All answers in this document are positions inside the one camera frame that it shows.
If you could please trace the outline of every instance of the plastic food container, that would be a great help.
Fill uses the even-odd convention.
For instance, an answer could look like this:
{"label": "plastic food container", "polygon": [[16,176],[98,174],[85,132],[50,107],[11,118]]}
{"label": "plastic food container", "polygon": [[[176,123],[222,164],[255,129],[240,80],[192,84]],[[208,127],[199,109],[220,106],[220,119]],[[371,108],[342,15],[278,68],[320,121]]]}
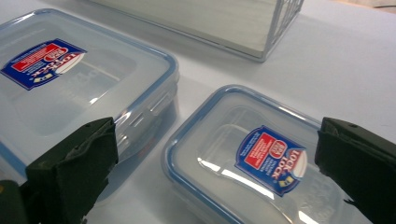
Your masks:
{"label": "plastic food container", "polygon": [[91,0],[264,62],[304,0]]}
{"label": "plastic food container", "polygon": [[26,165],[96,119],[115,119],[120,162],[140,162],[171,125],[172,56],[54,9],[0,26],[0,69],[2,178],[21,183]]}
{"label": "plastic food container", "polygon": [[174,133],[163,168],[207,223],[356,223],[362,214],[314,164],[319,122],[226,86]]}

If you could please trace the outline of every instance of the black clamp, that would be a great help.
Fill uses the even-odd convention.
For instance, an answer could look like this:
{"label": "black clamp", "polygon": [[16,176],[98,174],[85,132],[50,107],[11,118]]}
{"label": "black clamp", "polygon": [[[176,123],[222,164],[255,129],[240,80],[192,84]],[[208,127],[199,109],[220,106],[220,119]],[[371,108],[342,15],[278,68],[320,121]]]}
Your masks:
{"label": "black clamp", "polygon": [[0,223],[86,223],[117,162],[113,118],[85,124],[27,166],[23,185],[0,181]]}
{"label": "black clamp", "polygon": [[324,118],[315,163],[374,223],[396,223],[396,145],[356,124]]}

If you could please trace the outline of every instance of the white table surface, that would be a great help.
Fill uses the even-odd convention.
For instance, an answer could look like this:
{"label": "white table surface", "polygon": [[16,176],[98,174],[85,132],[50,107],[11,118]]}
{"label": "white table surface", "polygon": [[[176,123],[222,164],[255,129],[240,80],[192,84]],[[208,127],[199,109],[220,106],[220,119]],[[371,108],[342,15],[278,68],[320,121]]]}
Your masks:
{"label": "white table surface", "polygon": [[265,63],[254,63],[85,0],[1,0],[0,23],[53,7],[173,53],[179,114],[172,129],[89,223],[200,223],[161,169],[166,139],[217,88],[242,84],[321,120],[344,119],[396,143],[396,14],[330,0],[303,10]]}

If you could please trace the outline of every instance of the product label sticker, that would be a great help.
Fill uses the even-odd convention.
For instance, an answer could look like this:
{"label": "product label sticker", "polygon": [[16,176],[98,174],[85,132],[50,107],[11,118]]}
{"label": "product label sticker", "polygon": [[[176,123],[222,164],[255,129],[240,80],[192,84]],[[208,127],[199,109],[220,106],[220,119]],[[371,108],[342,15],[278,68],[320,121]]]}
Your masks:
{"label": "product label sticker", "polygon": [[61,39],[54,39],[22,52],[5,64],[1,73],[29,91],[66,73],[86,52]]}
{"label": "product label sticker", "polygon": [[235,166],[283,196],[300,183],[306,164],[304,147],[261,126],[245,137],[238,148]]}

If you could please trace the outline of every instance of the clear plastic lid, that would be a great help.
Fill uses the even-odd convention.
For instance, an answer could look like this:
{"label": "clear plastic lid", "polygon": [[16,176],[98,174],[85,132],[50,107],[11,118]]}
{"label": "clear plastic lid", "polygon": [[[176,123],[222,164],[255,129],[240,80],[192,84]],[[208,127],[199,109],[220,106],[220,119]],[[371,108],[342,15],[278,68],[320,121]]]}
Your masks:
{"label": "clear plastic lid", "polygon": [[0,155],[28,164],[82,124],[133,114],[168,79],[160,50],[54,9],[0,26]]}
{"label": "clear plastic lid", "polygon": [[171,137],[164,169],[231,223],[351,223],[360,212],[314,164],[319,127],[258,92],[226,86]]}

